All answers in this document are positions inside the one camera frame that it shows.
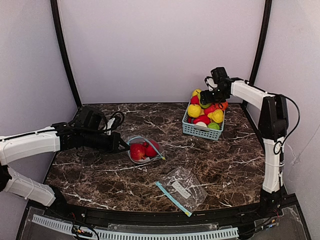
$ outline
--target plastic bag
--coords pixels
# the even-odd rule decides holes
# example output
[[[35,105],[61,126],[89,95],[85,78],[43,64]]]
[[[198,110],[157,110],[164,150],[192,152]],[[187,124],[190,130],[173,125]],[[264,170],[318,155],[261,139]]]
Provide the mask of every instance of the plastic bag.
[[[127,144],[130,146],[127,153],[135,164],[145,164],[160,159],[165,160],[163,147],[151,138],[132,136]]]
[[[188,217],[208,195],[195,175],[183,167],[176,168],[155,184]]]

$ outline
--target black frame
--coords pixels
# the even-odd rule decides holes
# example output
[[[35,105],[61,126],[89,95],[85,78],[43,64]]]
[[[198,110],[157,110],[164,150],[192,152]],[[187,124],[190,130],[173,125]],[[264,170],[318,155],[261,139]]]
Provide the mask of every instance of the black frame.
[[[51,2],[51,10],[52,10],[52,17],[53,17],[56,38],[58,40],[61,58],[62,58],[63,65],[64,65],[64,70],[65,70],[66,76],[68,78],[68,82],[70,85],[70,89],[71,89],[75,104],[76,104],[77,108],[80,109],[82,107],[82,102],[81,102],[81,99],[79,96],[79,92],[78,92],[78,89],[76,86],[76,82],[75,82],[74,75],[71,70],[70,61],[68,58],[68,52],[66,49],[66,43],[65,43],[64,34],[62,31],[62,26],[61,26],[61,21],[60,21],[58,2],[57,2],[57,0],[50,0],[50,2]]]
[[[57,36],[57,40],[60,48],[61,57],[63,60],[63,65],[65,68],[65,72],[68,78],[68,82],[72,91],[74,101],[79,110],[82,106],[82,102],[77,90],[77,86],[75,83],[75,79],[73,77],[73,73],[72,73],[69,58],[68,58],[68,53],[67,53],[61,21],[60,21],[58,2],[57,0],[50,0],[50,2],[51,2],[52,16],[53,16],[56,36]],[[252,71],[249,79],[249,84],[251,85],[254,85],[255,83],[260,61],[262,58],[263,49],[264,49],[267,31],[268,31],[271,6],[272,6],[272,0],[265,0],[259,41],[258,41],[256,55],[254,58]],[[243,103],[241,103],[240,105],[251,127],[253,128],[262,148],[264,149],[263,139],[247,110],[248,103],[243,101]],[[48,173],[49,173],[49,170],[45,176],[44,182],[47,179]],[[311,236],[308,231],[306,220],[304,218],[304,215],[302,213],[302,210],[296,195],[295,194],[286,195],[286,193],[284,195],[285,196],[282,199],[281,209],[294,206],[294,205],[297,207],[298,213],[300,215],[300,218],[305,230],[306,238],[308,240],[311,240]],[[150,225],[181,226],[181,225],[196,225],[196,224],[208,224],[208,223],[219,222],[220,227],[232,225],[233,227],[238,227],[241,232],[252,229],[254,227],[254,221],[260,219],[260,217],[252,213],[246,213],[241,217],[239,217],[238,214],[255,210],[258,208],[258,206],[259,206],[259,203],[253,203],[253,204],[248,204],[248,205],[239,206],[239,207],[196,211],[193,214],[193,217],[189,218],[182,212],[157,212],[157,213],[129,212],[129,211],[104,210],[104,209],[97,209],[97,208],[68,204],[68,207],[75,214],[75,217],[78,221],[84,222],[85,224],[92,225],[92,226],[107,227],[108,224],[125,224],[125,225],[140,225],[140,226],[150,226]],[[27,218],[30,207],[46,210],[46,208],[43,205],[31,200],[28,201],[22,216],[22,220],[20,222],[19,230],[16,237],[17,240],[19,240],[22,235],[25,220]],[[46,210],[45,213],[48,216],[57,217],[49,210]]]
[[[261,219],[261,217],[256,214],[245,213],[257,209],[258,206],[259,203],[253,203],[238,207],[196,211],[193,213],[192,217],[187,217],[183,212],[129,212],[68,204],[69,209],[74,213],[77,221],[81,221],[93,227],[98,226],[107,228],[109,224],[134,226],[188,226],[219,223],[219,227],[232,226],[234,228],[238,228],[240,233],[253,229],[255,227],[254,221]],[[279,214],[282,214],[282,209],[292,206],[296,206],[298,210],[306,239],[311,240],[305,217],[295,194],[283,197]],[[29,200],[20,222],[16,240],[21,239],[30,207],[44,210],[44,213],[47,216],[59,218],[53,212],[47,210],[42,204]],[[270,213],[266,217],[271,216],[276,215],[275,213]]]

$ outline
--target toy fruit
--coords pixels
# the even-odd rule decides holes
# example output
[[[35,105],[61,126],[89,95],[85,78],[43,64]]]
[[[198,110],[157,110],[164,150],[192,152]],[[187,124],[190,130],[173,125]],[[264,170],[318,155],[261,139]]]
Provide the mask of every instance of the toy fruit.
[[[132,143],[130,145],[130,156],[133,160],[145,159],[146,148],[140,143]]]
[[[224,121],[224,112],[221,109],[217,109],[214,112],[209,113],[208,117],[217,124],[220,124]]]
[[[206,105],[201,104],[201,102],[200,102],[200,98],[201,98],[200,92],[198,93],[197,96],[198,96],[198,99],[199,99],[199,105],[200,105],[203,109],[207,109],[208,107],[210,107],[210,106],[212,105],[212,103],[208,103],[208,104],[206,104]]]
[[[206,125],[208,125],[208,124],[211,123],[211,120],[210,120],[210,118],[208,118],[206,115],[202,115],[202,116],[197,117],[197,118],[193,121],[194,124],[197,124],[198,122],[203,122],[203,123],[205,123]]]
[[[201,89],[197,88],[196,90],[194,90],[194,91],[192,92],[192,97],[197,96],[198,93],[200,93],[201,91],[202,91]]]
[[[228,104],[227,101],[221,102],[221,103],[216,103],[216,104],[215,104],[215,108],[216,108],[216,109],[221,109],[222,111],[224,111],[224,110],[227,109],[228,105],[229,105],[229,104]]]
[[[195,125],[200,126],[200,127],[207,128],[207,125],[206,125],[204,122],[202,122],[202,121],[197,122]]]
[[[216,105],[215,104],[212,104],[210,107],[206,108],[204,110],[204,114],[205,115],[208,115],[209,113],[213,113],[216,109]]]
[[[220,130],[220,126],[218,123],[212,122],[208,125],[208,128],[210,129],[216,129],[216,130]]]
[[[193,96],[190,100],[190,104],[200,105],[198,96]]]
[[[201,114],[201,107],[196,104],[190,104],[188,107],[188,115],[192,118],[197,118]]]
[[[152,143],[152,145],[159,150],[159,144],[153,140],[150,140],[150,143]],[[158,153],[156,152],[156,150],[146,141],[143,143],[143,146],[145,147],[145,155],[147,155],[148,157],[155,157],[158,155]]]

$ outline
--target green fruit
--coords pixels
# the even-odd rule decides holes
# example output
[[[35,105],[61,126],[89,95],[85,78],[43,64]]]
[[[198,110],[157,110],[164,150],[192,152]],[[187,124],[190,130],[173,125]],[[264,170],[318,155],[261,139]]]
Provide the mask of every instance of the green fruit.
[[[219,124],[215,123],[215,122],[210,123],[207,127],[210,128],[210,129],[220,130]]]
[[[200,92],[198,93],[198,99],[199,99],[199,104],[203,109],[207,109],[208,107],[210,107],[212,105],[212,103],[208,103],[206,105],[201,104],[201,102],[200,102],[200,99],[201,99]]]

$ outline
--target blue zipper seal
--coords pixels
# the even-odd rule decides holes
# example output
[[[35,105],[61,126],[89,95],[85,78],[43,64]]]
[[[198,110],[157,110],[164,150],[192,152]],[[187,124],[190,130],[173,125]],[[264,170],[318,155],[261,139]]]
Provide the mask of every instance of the blue zipper seal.
[[[158,188],[160,188],[160,190],[164,193],[164,195],[166,195],[178,208],[180,208],[188,217],[190,217],[192,215],[192,212],[188,211],[187,209],[184,208],[184,206],[182,206],[177,200],[174,199],[173,196],[171,196],[170,193],[167,192],[167,190],[165,190],[165,188],[162,186],[162,184],[160,182],[156,182],[155,185],[158,186]]]

